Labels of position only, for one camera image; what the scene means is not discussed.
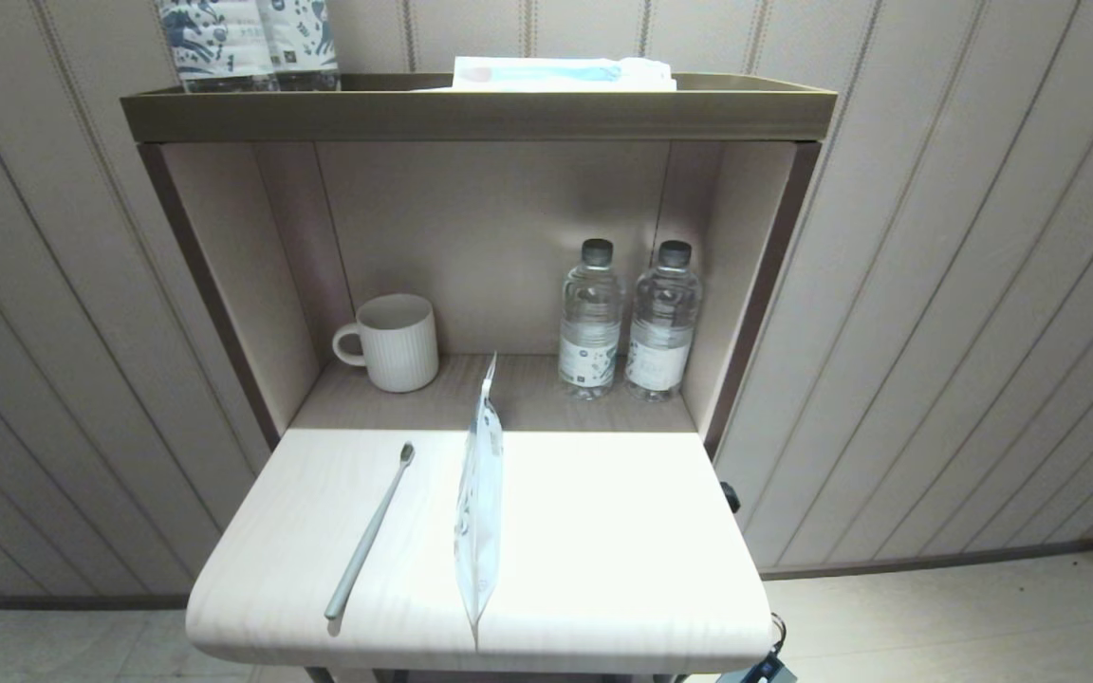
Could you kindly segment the beige wooden shelf cabinet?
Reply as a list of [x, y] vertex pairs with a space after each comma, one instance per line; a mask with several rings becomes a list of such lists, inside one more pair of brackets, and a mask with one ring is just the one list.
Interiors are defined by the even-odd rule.
[[[738, 402], [836, 92], [682, 73], [675, 92], [139, 92], [120, 103], [272, 454], [188, 601], [195, 647], [345, 674], [709, 674], [775, 635], [712, 458]], [[588, 237], [620, 276], [694, 250], [679, 397], [581, 402], [556, 376], [563, 276]], [[331, 338], [387, 294], [433, 304], [439, 368], [393, 395]], [[500, 578], [474, 643], [453, 531], [491, 356], [504, 433]], [[353, 549], [416, 454], [338, 621]]]

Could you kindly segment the blue white patterned package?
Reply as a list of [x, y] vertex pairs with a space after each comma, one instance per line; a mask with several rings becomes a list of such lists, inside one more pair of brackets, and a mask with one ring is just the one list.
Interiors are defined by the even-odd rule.
[[155, 0], [186, 92], [277, 92], [257, 0]]
[[337, 91], [328, 0], [256, 0], [279, 90]]

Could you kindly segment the black device with blue label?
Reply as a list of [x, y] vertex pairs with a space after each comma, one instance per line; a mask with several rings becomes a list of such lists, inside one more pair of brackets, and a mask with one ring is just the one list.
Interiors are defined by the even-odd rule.
[[781, 661], [781, 650], [788, 635], [785, 619], [772, 611], [771, 621], [777, 633], [767, 656], [749, 669], [724, 672], [717, 676], [715, 683], [799, 683], [798, 675]]

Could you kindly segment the clear water bottle black cap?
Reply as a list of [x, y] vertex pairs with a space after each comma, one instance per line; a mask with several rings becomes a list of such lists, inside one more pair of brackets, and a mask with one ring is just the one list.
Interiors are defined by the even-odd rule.
[[635, 282], [628, 360], [628, 393], [665, 402], [679, 393], [695, 335], [703, 285], [687, 242], [660, 243], [656, 260]]
[[559, 377], [577, 399], [610, 393], [615, 379], [625, 286], [613, 268], [613, 245], [585, 239], [580, 263], [561, 286]]

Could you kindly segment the white blue flat packet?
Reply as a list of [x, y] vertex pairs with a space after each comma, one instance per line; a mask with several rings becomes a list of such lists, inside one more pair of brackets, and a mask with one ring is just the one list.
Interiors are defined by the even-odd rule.
[[675, 92], [671, 64], [647, 58], [456, 57], [453, 80], [433, 91]]

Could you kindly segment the white blue-patterned plastic pouch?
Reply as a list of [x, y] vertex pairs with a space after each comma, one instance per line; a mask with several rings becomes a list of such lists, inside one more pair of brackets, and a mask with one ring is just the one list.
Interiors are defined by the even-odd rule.
[[491, 356], [474, 403], [453, 531], [455, 579], [474, 643], [480, 641], [480, 621], [500, 578], [504, 433], [491, 403], [497, 360], [497, 354]]

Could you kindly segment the grey toothbrush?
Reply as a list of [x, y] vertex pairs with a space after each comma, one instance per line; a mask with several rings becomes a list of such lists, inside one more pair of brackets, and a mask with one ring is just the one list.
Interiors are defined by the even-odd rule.
[[334, 592], [331, 594], [328, 605], [324, 609], [324, 619], [328, 619], [328, 621], [338, 621], [338, 619], [343, 617], [343, 613], [345, 613], [346, 603], [350, 600], [353, 587], [356, 586], [360, 573], [371, 554], [371, 549], [376, 543], [381, 529], [383, 519], [385, 519], [387, 511], [389, 511], [392, 498], [396, 492], [398, 492], [400, 480], [403, 479], [406, 471], [413, 462], [414, 454], [416, 454], [416, 449], [414, 449], [412, 441], [404, 441], [399, 454], [398, 471], [395, 472], [389, 488], [387, 488], [383, 494], [381, 501], [371, 516], [369, 523], [361, 534], [356, 547], [353, 549], [351, 558], [346, 563], [345, 572], [343, 572], [342, 577], [339, 579], [337, 588], [334, 588]]

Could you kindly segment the white ribbed ceramic mug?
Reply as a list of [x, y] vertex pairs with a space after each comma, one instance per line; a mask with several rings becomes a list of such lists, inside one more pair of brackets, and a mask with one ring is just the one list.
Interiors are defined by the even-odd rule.
[[367, 370], [381, 392], [418, 392], [439, 368], [433, 304], [402, 293], [374, 298], [334, 332], [331, 350], [346, 366]]

